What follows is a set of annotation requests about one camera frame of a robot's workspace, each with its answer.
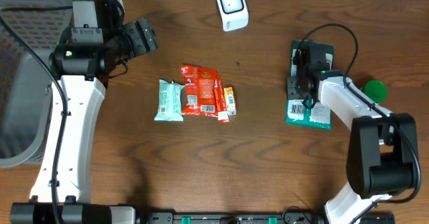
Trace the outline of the teal white snack packet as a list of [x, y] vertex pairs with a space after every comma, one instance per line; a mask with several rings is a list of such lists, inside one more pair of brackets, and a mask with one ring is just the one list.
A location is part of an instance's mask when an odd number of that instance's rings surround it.
[[184, 85], [160, 80], [158, 112], [155, 121], [183, 121], [182, 90]]

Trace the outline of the red stick sachet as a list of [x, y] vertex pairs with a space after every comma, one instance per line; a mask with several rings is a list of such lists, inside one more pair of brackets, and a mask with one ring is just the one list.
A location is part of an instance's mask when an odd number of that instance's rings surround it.
[[228, 123], [229, 116], [227, 112], [227, 107], [225, 104], [225, 96], [223, 92], [222, 86], [222, 78], [217, 76], [214, 84], [214, 95], [217, 104], [217, 112], [218, 112], [218, 122], [219, 123]]

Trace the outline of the green white packet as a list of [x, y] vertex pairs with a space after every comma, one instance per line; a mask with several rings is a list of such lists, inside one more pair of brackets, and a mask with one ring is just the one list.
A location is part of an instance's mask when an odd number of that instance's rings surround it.
[[[334, 46], [321, 44], [319, 42], [305, 41], [301, 46], [301, 53], [311, 49], [316, 50], [316, 59], [325, 60], [329, 67], [333, 67]], [[312, 109], [307, 109], [302, 104], [303, 99], [298, 99], [297, 94], [293, 92], [288, 96], [286, 103], [286, 120], [289, 125], [302, 127], [312, 127], [316, 129], [332, 129], [332, 111], [321, 103], [315, 104]]]

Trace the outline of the red snack packet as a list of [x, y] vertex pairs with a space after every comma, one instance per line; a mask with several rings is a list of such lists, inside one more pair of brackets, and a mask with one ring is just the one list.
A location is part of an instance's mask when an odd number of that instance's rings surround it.
[[218, 111], [215, 100], [217, 71], [213, 68], [183, 64], [181, 73], [184, 77], [187, 99], [182, 114], [217, 117]]

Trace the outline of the green lid seasoning jar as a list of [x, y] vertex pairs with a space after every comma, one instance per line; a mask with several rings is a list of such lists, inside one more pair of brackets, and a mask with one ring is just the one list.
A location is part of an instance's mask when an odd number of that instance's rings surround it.
[[361, 89], [375, 103], [381, 103], [388, 96], [387, 87], [379, 80], [370, 80]]

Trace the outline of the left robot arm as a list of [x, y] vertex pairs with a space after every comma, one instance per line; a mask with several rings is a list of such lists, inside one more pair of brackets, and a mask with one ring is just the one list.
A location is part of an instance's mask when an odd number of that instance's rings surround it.
[[42, 167], [29, 201], [13, 203], [12, 223], [144, 223], [134, 206], [91, 203], [90, 158], [110, 73], [157, 48], [145, 18], [64, 31], [49, 57], [54, 80]]

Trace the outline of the orange snack packet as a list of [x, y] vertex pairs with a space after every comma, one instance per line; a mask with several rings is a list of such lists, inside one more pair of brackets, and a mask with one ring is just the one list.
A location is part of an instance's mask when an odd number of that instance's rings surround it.
[[225, 103], [227, 106], [228, 115], [236, 115], [237, 114], [237, 104], [235, 100], [235, 94], [232, 87], [224, 88], [225, 94]]

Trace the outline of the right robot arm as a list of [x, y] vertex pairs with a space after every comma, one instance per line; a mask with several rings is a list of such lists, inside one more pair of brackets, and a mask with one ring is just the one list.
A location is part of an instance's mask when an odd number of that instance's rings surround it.
[[347, 183], [324, 204], [319, 223], [358, 223], [380, 203], [406, 203], [422, 183], [416, 122], [365, 96], [338, 70], [311, 72], [287, 81], [288, 97], [328, 107], [350, 131]]

